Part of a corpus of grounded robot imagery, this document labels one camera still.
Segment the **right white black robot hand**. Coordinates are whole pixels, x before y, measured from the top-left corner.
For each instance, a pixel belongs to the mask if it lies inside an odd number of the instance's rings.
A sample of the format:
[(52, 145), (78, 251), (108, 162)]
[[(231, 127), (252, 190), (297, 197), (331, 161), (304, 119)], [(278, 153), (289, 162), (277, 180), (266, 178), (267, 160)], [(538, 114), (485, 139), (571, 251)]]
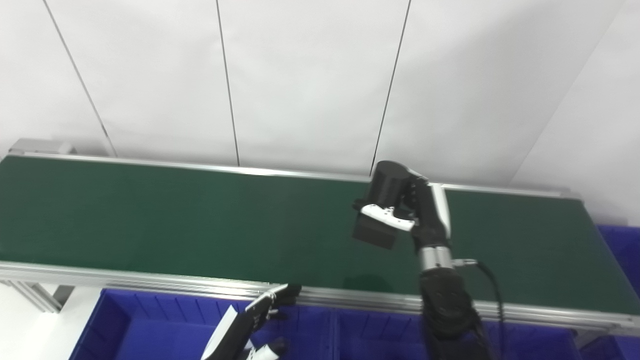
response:
[(402, 177), (376, 174), (365, 198), (353, 203), (357, 211), (352, 237), (392, 249), (400, 232), (414, 240), (414, 248), (448, 248), (451, 229), (446, 194), (422, 175)]

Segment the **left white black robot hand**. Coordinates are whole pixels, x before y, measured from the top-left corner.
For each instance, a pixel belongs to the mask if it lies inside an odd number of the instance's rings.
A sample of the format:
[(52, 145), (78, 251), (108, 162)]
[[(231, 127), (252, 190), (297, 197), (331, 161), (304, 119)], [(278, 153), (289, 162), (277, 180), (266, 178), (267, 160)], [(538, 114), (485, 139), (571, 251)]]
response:
[(283, 337), (255, 346), (250, 337), (272, 319), (286, 319), (282, 306), (293, 306), (300, 284), (282, 284), (261, 292), (242, 311), (229, 306), (201, 354), (202, 360), (279, 360), (290, 344)]

